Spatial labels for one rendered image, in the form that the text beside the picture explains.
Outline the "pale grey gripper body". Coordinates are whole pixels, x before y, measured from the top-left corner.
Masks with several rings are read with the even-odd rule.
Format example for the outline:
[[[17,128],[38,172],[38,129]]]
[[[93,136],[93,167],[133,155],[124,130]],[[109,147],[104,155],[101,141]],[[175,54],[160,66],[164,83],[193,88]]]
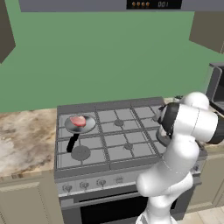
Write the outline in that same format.
[[[162,127],[159,127],[156,133],[157,140],[164,146],[167,147],[172,140],[172,136],[168,135]]]

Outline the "grey range cooker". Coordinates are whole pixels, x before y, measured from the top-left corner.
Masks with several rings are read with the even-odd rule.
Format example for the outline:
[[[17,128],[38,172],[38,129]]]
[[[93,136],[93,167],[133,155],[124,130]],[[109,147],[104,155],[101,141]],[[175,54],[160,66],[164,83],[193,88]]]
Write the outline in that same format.
[[[153,120],[164,104],[160,97],[94,102],[57,107],[54,179],[59,197],[122,186],[136,186],[139,173],[154,165],[165,152],[157,140],[159,124]],[[69,116],[92,116],[95,128],[80,134],[73,151],[67,145],[73,135],[65,128]],[[104,187],[96,181],[105,179]],[[88,182],[87,190],[80,182]],[[72,186],[70,193],[63,185]]]

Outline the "beige base cupboard door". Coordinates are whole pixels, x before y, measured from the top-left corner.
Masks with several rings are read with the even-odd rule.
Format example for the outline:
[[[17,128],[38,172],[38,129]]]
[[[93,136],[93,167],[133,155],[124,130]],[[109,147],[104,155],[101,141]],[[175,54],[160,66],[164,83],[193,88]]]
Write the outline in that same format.
[[[39,182],[1,187],[0,203],[6,224],[50,224]]]
[[[217,206],[224,190],[224,154],[207,157],[197,185],[187,208],[188,213]]]

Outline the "dark grey microwave oven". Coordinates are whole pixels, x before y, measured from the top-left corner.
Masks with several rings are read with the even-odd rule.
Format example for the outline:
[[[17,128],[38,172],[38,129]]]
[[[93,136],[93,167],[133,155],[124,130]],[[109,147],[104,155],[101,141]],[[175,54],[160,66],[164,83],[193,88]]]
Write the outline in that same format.
[[[206,96],[211,106],[224,115],[224,62],[210,63],[210,81]]]

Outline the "red raw steak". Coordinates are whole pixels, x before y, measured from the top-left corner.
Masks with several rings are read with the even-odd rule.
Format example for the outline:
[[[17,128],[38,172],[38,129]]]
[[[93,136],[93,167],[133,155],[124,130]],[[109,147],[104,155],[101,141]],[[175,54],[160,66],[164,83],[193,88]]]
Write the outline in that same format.
[[[86,126],[86,118],[82,115],[71,116],[70,121],[76,127],[85,127]]]

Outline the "black oven door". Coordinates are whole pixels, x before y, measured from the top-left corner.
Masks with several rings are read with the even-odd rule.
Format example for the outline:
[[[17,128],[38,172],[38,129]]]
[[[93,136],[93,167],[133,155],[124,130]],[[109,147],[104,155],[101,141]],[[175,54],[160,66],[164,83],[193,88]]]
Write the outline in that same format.
[[[75,195],[59,197],[59,203],[101,199],[125,193],[137,192],[134,185],[115,187],[95,192],[83,192]],[[62,209],[65,224],[134,224],[137,217],[146,208],[148,199],[143,196],[120,199],[92,206],[71,207]]]

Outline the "grey extractor hood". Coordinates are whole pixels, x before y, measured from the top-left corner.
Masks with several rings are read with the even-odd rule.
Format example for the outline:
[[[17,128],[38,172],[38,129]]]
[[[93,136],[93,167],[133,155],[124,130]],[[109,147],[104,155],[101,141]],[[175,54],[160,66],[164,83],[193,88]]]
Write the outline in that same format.
[[[224,0],[18,0],[22,12],[224,11]]]

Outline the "brown wall cupboard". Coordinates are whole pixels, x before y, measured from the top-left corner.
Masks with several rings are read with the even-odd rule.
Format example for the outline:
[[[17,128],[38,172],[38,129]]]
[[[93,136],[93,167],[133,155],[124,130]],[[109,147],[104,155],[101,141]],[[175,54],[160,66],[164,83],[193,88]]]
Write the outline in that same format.
[[[4,62],[15,46],[6,3],[5,0],[0,0],[0,64]]]
[[[224,54],[224,11],[196,11],[189,40]]]

